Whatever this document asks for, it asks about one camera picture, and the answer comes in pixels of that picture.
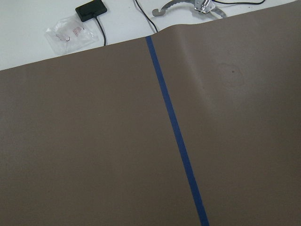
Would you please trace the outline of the brown paper table mat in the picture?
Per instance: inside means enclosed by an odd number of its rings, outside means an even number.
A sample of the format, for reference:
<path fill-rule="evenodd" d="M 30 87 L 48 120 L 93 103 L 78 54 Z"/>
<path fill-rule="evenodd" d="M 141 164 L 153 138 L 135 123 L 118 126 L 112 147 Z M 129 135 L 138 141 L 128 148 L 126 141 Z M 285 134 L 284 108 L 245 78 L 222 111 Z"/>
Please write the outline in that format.
<path fill-rule="evenodd" d="M 298 226 L 298 2 L 0 73 L 3 226 Z"/>

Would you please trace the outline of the clear plastic bag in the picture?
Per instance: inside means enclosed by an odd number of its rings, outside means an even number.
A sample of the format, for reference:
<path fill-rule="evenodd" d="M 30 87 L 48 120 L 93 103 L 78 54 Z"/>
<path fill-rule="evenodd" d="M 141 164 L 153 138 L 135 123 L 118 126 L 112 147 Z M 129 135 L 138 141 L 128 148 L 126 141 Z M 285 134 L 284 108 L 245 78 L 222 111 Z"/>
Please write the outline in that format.
<path fill-rule="evenodd" d="M 45 38 L 53 52 L 58 55 L 69 54 L 99 40 L 77 15 L 63 18 L 47 28 Z"/>

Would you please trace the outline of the small black square device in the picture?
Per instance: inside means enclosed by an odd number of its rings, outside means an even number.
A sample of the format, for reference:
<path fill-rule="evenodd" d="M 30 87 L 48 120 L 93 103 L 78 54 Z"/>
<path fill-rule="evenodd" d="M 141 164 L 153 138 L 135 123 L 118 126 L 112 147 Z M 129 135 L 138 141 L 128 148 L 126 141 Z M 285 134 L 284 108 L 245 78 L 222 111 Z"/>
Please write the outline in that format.
<path fill-rule="evenodd" d="M 101 0 L 93 0 L 75 8 L 81 22 L 96 18 L 107 12 L 107 8 Z"/>

